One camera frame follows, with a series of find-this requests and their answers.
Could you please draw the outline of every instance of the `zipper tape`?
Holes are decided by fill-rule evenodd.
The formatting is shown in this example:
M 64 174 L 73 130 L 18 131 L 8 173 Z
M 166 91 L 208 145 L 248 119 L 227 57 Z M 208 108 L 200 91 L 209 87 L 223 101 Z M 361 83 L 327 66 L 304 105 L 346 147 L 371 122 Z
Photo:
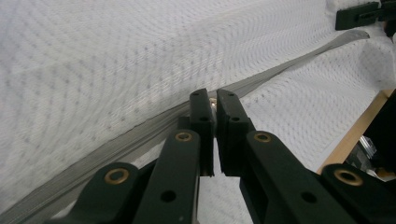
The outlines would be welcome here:
M 323 52 L 352 41 L 367 38 L 370 36 L 366 32 L 346 31 L 319 49 L 222 89 L 233 91 L 242 98 L 295 64 L 304 63 Z M 216 97 L 216 91 L 211 91 L 209 97 Z M 10 207 L 0 215 L 0 223 L 41 223 L 51 218 L 77 198 L 87 181 L 98 169 L 114 161 L 129 162 L 139 158 L 161 143 L 176 128 L 177 119 L 187 116 L 188 113 L 189 102 L 185 102 L 105 143 Z

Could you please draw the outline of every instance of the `black metal bracket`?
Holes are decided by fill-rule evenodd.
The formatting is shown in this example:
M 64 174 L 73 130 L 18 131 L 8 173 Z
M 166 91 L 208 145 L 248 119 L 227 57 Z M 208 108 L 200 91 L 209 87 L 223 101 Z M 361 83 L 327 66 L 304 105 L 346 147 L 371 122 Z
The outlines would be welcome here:
M 339 10 L 335 21 L 335 30 L 348 30 L 370 25 L 375 23 L 377 19 L 379 21 L 395 21 L 396 1 L 384 2 L 381 7 L 379 7 L 378 2 L 373 2 Z
M 255 130 L 233 92 L 218 90 L 217 119 L 221 169 L 240 177 L 255 224 L 396 223 L 389 186 L 341 164 L 313 174 L 274 134 Z M 191 94 L 191 115 L 178 125 L 158 160 L 140 170 L 109 164 L 66 217 L 46 223 L 196 223 L 199 177 L 213 174 L 214 120 L 206 90 Z

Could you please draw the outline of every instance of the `screw hole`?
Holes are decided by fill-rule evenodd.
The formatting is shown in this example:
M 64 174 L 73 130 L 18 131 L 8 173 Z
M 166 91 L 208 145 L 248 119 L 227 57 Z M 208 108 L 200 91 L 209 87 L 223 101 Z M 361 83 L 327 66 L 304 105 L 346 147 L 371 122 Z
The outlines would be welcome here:
M 129 172 L 124 168 L 110 170 L 105 175 L 105 182 L 110 185 L 118 185 L 128 179 Z
M 180 142 L 189 142 L 192 139 L 192 135 L 190 133 L 178 133 L 176 135 L 176 140 Z
M 254 139 L 256 139 L 259 142 L 270 142 L 271 141 L 271 136 L 268 135 L 267 133 L 256 133 L 254 134 Z
M 176 198 L 176 194 L 172 190 L 167 190 L 163 194 L 161 194 L 161 200 L 165 203 L 170 203 L 174 201 Z
M 303 192 L 301 194 L 301 197 L 304 199 L 304 201 L 308 203 L 316 203 L 318 201 L 317 197 L 310 192 Z
M 341 173 L 341 176 L 347 180 L 350 180 L 350 181 L 356 180 L 355 176 L 353 176 L 349 173 Z
M 209 118 L 207 118 L 207 117 L 201 117 L 201 118 L 199 118 L 199 120 L 200 120 L 200 121 L 209 121 Z
M 334 175 L 341 182 L 351 186 L 357 187 L 363 184 L 363 179 L 360 176 L 346 169 L 337 169 L 334 171 Z

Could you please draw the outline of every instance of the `wooden edge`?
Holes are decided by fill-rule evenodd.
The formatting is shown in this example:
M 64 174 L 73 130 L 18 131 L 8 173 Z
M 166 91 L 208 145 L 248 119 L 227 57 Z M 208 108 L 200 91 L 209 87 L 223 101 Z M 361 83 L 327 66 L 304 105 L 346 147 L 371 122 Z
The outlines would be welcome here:
M 375 116 L 378 114 L 379 110 L 388 100 L 388 98 L 392 95 L 394 90 L 384 90 L 381 91 L 371 102 L 369 107 L 361 114 L 352 128 L 347 132 L 341 142 L 337 145 L 337 147 L 332 151 L 330 156 L 326 159 L 325 162 L 320 166 L 317 170 L 317 173 L 320 174 L 321 170 L 324 166 L 333 163 L 343 163 L 344 160 L 349 155 L 350 151 L 352 151 L 353 147 L 358 143 L 361 136 L 367 130 L 371 122 L 374 120 Z

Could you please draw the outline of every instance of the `textured white cloth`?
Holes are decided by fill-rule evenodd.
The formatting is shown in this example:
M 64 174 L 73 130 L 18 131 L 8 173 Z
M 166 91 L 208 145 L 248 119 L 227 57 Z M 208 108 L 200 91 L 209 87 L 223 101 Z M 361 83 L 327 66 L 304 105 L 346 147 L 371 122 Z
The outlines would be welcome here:
M 1 1 L 0 213 L 108 140 L 187 101 L 190 92 L 213 91 L 325 45 L 341 34 L 333 29 L 336 10 L 368 1 L 345 2 Z M 379 27 L 365 29 L 380 34 Z M 375 76 L 383 82 L 394 78 L 393 67 L 377 72 L 381 62 L 394 64 L 394 47 L 389 52 L 387 43 L 366 43 L 366 51 L 361 51 L 362 44 L 351 49 L 355 51 L 341 51 L 359 57 L 324 67 L 318 63 L 307 73 L 312 80 L 290 85 L 317 85 L 313 88 L 319 90 L 327 85 L 318 81 L 328 80 L 316 82 L 315 74 L 329 74 L 338 66 L 343 74 L 359 76 L 366 69 L 371 75 L 363 76 L 363 87 L 368 88 L 364 96 L 353 88 L 354 79 L 341 81 L 346 86 L 336 90 L 367 104 L 379 90 Z M 276 83 L 272 90 L 292 87 Z M 244 104 L 249 115 L 260 120 L 254 111 L 261 105 L 249 103 L 254 94 Z M 304 97 L 293 96 L 295 101 L 288 104 L 307 106 Z M 328 104 L 339 100 L 329 99 Z M 361 108 L 353 108 L 348 122 L 361 113 Z M 323 119 L 320 116 L 324 114 L 309 118 Z M 296 150 L 310 140 L 302 140 Z M 316 146 L 324 142 L 318 140 Z M 321 150 L 300 158 L 315 166 Z

